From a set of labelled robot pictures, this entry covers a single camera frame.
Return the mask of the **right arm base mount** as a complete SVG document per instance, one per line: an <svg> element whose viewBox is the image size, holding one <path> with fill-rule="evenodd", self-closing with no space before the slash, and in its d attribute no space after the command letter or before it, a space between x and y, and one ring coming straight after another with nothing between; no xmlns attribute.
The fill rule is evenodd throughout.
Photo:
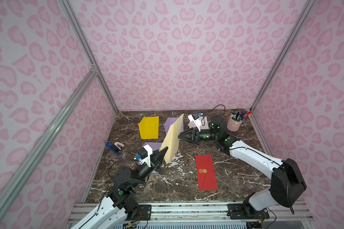
<svg viewBox="0 0 344 229"><path fill-rule="evenodd" d="M233 203L228 204L228 213L227 215L230 219L240 219L240 220L248 220L248 219L255 219L264 221L266 219L270 219L267 209L256 211L254 208L250 207L248 204L243 203Z"/></svg>

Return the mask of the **purple envelope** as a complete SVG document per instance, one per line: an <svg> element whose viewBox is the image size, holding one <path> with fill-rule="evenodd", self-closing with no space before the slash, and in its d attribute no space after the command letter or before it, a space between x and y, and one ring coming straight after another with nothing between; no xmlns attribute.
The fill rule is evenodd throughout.
<svg viewBox="0 0 344 229"><path fill-rule="evenodd" d="M173 125L176 121L178 120L177 117L168 117L164 123L164 130L165 130L165 133L167 134L171 125ZM182 119L182 122L181 122L181 129L180 131L178 132L178 134L180 134L181 132L184 131L184 127L183 127L183 119Z"/></svg>
<svg viewBox="0 0 344 229"><path fill-rule="evenodd" d="M154 152L154 151L156 151L156 150L160 150L162 143L152 143L152 144L147 143L147 144L145 144L145 145L149 145L150 147L152 147L153 152Z"/></svg>

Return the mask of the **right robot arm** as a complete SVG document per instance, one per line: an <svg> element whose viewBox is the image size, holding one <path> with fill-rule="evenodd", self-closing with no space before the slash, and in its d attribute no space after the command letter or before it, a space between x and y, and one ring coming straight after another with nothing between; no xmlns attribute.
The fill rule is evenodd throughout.
<svg viewBox="0 0 344 229"><path fill-rule="evenodd" d="M180 140L192 144L212 141L218 151L246 162L270 179L269 188L244 200L242 209L247 216L276 205L291 209L306 191L304 178L294 160L272 157L228 134L226 122L221 116L215 115L208 127L203 126L202 114L193 113L188 115L188 119L193 127L182 132Z"/></svg>

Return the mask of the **yellow envelope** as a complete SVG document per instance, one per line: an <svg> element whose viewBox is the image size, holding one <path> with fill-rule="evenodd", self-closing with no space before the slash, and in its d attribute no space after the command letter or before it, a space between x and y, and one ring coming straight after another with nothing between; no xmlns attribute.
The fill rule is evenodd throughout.
<svg viewBox="0 0 344 229"><path fill-rule="evenodd" d="M143 117L138 123L140 138L144 140L159 138L159 117Z"/></svg>

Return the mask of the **white envelope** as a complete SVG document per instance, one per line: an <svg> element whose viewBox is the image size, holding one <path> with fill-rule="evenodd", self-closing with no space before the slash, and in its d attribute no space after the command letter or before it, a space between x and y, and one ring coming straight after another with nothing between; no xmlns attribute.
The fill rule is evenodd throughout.
<svg viewBox="0 0 344 229"><path fill-rule="evenodd" d="M201 121L201 126L200 126L200 129L203 130L203 129L209 129L209 123L208 123L208 120L207 120L207 117L199 117L200 121ZM189 128L194 128L196 127L195 123L194 122L189 122L188 124L188 127Z"/></svg>

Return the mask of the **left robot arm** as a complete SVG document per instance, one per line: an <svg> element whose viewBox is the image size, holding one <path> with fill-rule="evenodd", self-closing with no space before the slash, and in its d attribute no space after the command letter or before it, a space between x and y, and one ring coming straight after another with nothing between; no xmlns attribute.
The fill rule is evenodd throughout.
<svg viewBox="0 0 344 229"><path fill-rule="evenodd" d="M135 200L136 187L148 182L153 171L161 171L161 165L168 147L152 151L150 146L138 150L142 160L135 169L122 166L113 176L113 186L109 188L100 203L83 217L73 229L112 229L127 219L139 220L139 204Z"/></svg>

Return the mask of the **beige envelope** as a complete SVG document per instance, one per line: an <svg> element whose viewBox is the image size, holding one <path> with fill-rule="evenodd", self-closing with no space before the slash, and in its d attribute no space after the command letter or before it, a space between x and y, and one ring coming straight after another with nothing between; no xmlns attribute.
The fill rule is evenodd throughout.
<svg viewBox="0 0 344 229"><path fill-rule="evenodd" d="M183 116L184 114L180 115L178 117L178 120L173 125L171 125L168 133L166 134L165 139L162 142L160 150L162 150L165 147L169 148L167 153L164 156L164 161L166 164L169 164L172 161L172 159L174 158L175 154L178 151L179 141L180 141L178 138L179 136L178 132L181 129L181 122L182 122Z"/></svg>

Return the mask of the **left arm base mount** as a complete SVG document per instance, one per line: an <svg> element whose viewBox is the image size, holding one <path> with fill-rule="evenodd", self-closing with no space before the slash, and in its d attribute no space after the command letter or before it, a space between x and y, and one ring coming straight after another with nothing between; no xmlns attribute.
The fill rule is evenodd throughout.
<svg viewBox="0 0 344 229"><path fill-rule="evenodd" d="M129 202L118 204L117 207L127 214L127 220L151 219L152 205L138 204L134 199L132 199Z"/></svg>

